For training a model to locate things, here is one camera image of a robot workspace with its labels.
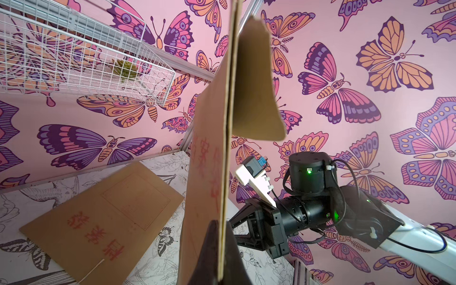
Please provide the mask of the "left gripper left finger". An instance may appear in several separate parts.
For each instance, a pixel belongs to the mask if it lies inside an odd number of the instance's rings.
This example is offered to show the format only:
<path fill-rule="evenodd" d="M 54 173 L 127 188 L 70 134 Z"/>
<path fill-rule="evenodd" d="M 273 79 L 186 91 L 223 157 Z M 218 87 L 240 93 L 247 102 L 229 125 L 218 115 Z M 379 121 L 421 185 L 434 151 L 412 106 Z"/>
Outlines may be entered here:
<path fill-rule="evenodd" d="M 207 228 L 197 265 L 188 285 L 217 285 L 219 223 L 212 220 Z"/>

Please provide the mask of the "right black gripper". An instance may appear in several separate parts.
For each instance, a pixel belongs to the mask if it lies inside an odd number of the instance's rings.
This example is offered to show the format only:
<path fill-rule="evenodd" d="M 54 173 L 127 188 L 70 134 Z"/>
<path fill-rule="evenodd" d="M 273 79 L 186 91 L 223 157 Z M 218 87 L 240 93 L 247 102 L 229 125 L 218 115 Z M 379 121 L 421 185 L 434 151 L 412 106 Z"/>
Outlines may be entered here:
<path fill-rule="evenodd" d="M 278 209 L 264 208 L 259 198 L 249 198 L 245 205 L 229 220 L 233 229 L 247 222 L 249 234 L 235 235 L 238 246 L 266 252 L 276 259 L 290 253 L 281 214 Z"/>

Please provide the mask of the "kraft file bag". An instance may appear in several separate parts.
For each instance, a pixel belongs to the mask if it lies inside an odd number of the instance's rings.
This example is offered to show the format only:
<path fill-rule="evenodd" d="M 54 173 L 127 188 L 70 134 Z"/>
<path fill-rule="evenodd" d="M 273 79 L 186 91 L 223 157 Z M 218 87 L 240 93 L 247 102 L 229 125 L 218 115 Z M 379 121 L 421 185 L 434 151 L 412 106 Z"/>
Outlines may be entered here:
<path fill-rule="evenodd" d="M 135 162 L 20 230 L 81 285 L 120 285 L 183 196 Z"/>
<path fill-rule="evenodd" d="M 223 278 L 232 136 L 277 141 L 286 135 L 272 86 L 270 32 L 254 16 L 241 23 L 242 5 L 232 3 L 228 49 L 212 82 L 199 95 L 192 121 L 180 285 L 190 281 L 212 220 L 218 221 L 218 282 Z"/>

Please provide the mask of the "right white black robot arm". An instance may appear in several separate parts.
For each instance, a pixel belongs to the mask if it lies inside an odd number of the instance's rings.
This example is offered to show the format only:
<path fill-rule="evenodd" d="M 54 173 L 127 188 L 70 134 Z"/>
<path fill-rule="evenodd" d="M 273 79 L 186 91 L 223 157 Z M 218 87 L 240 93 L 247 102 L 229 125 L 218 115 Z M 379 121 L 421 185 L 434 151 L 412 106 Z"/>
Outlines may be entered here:
<path fill-rule="evenodd" d="M 413 274 L 427 285 L 456 282 L 456 241 L 445 231 L 424 226 L 365 194 L 358 184 L 340 186 L 337 160 L 324 152 L 300 152 L 289 157 L 283 179 L 287 196 L 276 196 L 266 174 L 264 158 L 248 157 L 235 178 L 255 191 L 230 220 L 233 228 L 248 226 L 237 244 L 266 252 L 276 259 L 290 253 L 290 244 L 301 245 L 299 233 L 309 229 L 328 237 L 326 229 L 357 239 L 371 248 L 391 252 L 399 261 L 385 260 L 404 275 Z"/>

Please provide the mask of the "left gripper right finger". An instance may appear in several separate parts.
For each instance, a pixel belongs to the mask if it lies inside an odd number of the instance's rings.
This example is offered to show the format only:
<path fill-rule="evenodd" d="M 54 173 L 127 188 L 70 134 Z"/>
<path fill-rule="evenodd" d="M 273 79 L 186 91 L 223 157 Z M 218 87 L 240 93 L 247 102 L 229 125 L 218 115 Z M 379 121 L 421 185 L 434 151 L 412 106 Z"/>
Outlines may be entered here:
<path fill-rule="evenodd" d="M 244 267 L 239 248 L 233 234 L 232 226 L 226 222 L 226 237 L 224 250 L 224 284 L 252 285 Z"/>

